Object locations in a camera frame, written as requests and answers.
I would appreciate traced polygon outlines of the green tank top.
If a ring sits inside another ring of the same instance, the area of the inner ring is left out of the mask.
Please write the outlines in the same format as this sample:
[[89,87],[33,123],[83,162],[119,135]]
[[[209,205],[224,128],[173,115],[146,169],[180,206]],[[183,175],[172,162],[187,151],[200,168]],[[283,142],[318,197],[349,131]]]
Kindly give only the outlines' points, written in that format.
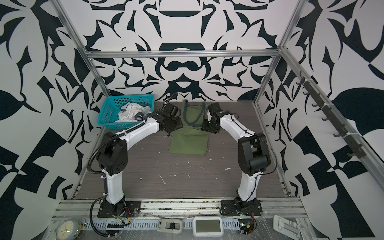
[[172,133],[169,147],[171,155],[203,156],[208,149],[209,133],[202,131],[206,104],[191,105],[182,102],[181,120],[183,127]]

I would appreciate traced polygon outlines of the white grey tank top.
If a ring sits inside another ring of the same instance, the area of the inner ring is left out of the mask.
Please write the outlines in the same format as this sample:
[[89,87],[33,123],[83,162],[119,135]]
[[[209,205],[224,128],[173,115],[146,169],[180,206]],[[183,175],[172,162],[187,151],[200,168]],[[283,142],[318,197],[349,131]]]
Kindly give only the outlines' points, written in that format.
[[127,103],[120,107],[120,112],[118,113],[118,119],[115,123],[137,123],[141,122],[148,116],[151,111],[150,106],[141,106],[137,103]]

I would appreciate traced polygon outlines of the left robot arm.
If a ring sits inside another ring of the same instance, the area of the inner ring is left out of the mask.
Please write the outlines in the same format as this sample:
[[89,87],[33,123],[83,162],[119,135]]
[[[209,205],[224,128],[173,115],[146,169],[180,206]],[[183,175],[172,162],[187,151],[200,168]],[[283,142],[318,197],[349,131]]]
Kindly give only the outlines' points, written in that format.
[[96,173],[104,180],[103,209],[119,215],[125,208],[122,178],[123,171],[128,166],[128,150],[159,131],[169,135],[182,127],[180,108],[168,103],[158,111],[148,114],[141,123],[116,134],[109,132],[105,135],[107,140],[95,153],[101,169]]

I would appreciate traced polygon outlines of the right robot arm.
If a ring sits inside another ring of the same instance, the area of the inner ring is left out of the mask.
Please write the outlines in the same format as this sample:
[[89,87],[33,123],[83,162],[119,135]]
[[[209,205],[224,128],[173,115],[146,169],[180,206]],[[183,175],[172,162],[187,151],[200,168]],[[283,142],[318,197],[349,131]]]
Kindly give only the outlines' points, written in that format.
[[238,164],[242,178],[237,190],[237,202],[242,206],[257,198],[261,176],[271,164],[269,147],[263,139],[264,135],[246,128],[234,113],[222,110],[219,103],[213,103],[208,106],[202,131],[217,134],[220,130],[227,131],[238,144]]

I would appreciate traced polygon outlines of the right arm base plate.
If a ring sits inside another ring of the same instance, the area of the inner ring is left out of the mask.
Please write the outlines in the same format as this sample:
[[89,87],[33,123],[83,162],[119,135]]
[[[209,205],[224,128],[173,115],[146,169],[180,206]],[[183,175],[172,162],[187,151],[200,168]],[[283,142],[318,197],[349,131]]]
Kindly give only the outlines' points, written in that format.
[[263,212],[261,202],[253,199],[243,202],[240,198],[221,200],[219,213],[222,216],[261,216]]

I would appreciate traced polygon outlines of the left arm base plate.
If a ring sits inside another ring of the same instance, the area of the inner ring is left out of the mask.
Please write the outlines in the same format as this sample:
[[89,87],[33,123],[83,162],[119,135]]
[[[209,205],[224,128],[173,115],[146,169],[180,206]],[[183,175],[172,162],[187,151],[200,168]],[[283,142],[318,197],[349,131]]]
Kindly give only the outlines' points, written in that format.
[[140,213],[141,201],[123,201],[116,203],[115,205],[109,203],[107,200],[101,202],[98,218],[112,218],[114,216],[120,216],[121,218],[130,218]]

